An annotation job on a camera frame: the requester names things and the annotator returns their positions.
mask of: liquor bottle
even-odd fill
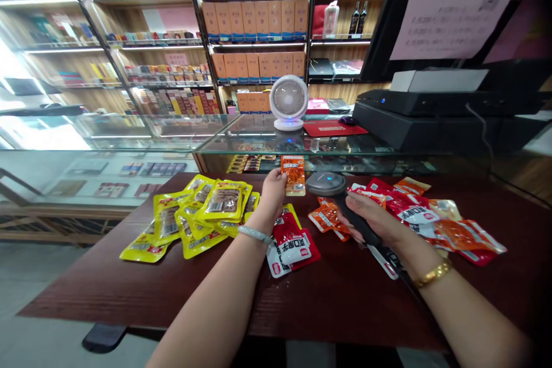
[[[355,33],[356,29],[357,29],[357,24],[358,24],[358,7],[361,5],[360,2],[356,2],[356,9],[355,9],[355,12],[352,14],[352,17],[351,17],[351,26],[349,27],[349,39],[351,38],[351,35],[353,33]]]
[[[364,8],[362,9],[361,17],[358,20],[358,26],[356,27],[356,33],[362,36],[364,30],[364,20],[366,20],[366,9],[368,7],[368,0],[364,2]]]

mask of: white fan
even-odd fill
[[[300,119],[309,103],[309,91],[299,77],[285,75],[270,90],[270,109],[278,117],[274,127],[280,131],[296,131],[303,127]]]

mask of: gold bracelet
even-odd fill
[[[451,269],[453,268],[453,264],[448,259],[443,259],[443,262],[434,268],[432,271],[430,271],[427,275],[425,275],[423,278],[414,281],[414,285],[421,289],[424,286],[429,285],[430,283],[433,283],[441,278],[443,278]]]

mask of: floor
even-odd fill
[[[0,366],[126,368],[144,366],[148,361],[155,341],[127,335],[114,351],[92,354],[81,346],[92,324],[16,316],[85,252],[61,244],[0,241]],[[289,341],[286,349],[288,367],[335,367],[335,347],[331,344]],[[437,353],[397,351],[406,368],[448,366]]]

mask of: forearm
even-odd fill
[[[442,257],[431,245],[407,229],[395,252],[416,280]],[[461,366],[519,366],[530,344],[525,335],[455,270],[420,289]]]
[[[272,228],[270,221],[259,212],[246,225],[261,231]],[[239,234],[178,313],[148,366],[228,366],[247,329],[266,249]]]

